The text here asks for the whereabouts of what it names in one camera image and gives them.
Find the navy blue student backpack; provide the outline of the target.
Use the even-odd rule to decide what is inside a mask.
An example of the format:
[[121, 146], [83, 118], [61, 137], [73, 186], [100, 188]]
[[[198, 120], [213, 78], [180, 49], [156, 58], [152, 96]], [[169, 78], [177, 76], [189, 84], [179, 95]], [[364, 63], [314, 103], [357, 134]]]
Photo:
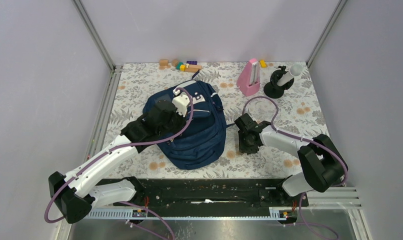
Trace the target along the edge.
[[193, 117], [187, 129], [174, 139], [158, 143], [164, 155], [181, 170], [194, 170], [218, 160], [225, 149], [227, 123], [222, 100], [209, 83], [191, 79], [150, 96], [148, 112], [160, 100], [171, 102], [183, 88], [192, 96]]

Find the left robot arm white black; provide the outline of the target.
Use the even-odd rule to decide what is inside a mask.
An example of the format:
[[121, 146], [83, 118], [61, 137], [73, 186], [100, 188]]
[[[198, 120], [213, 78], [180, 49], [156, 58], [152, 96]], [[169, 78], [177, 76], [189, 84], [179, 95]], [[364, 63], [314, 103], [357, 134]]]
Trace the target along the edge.
[[128, 201], [140, 205], [145, 198], [142, 189], [131, 182], [116, 183], [95, 189], [96, 185], [127, 158], [140, 154], [145, 148], [167, 142], [183, 133], [192, 121], [194, 104], [190, 97], [183, 100], [160, 100], [146, 113], [129, 122], [108, 145], [79, 167], [62, 174], [58, 171], [48, 177], [50, 201], [44, 212], [47, 223], [52, 205], [73, 224], [82, 220], [93, 208], [110, 203]]

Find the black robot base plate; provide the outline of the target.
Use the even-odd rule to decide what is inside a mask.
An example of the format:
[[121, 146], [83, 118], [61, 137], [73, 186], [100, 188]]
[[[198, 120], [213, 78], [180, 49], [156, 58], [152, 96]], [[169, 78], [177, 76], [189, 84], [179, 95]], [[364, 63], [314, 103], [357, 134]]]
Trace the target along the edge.
[[213, 178], [213, 179], [137, 179], [127, 177], [136, 190], [130, 203], [161, 209], [240, 209], [284, 208], [292, 210], [299, 203], [309, 205], [307, 197], [289, 196], [279, 178]]

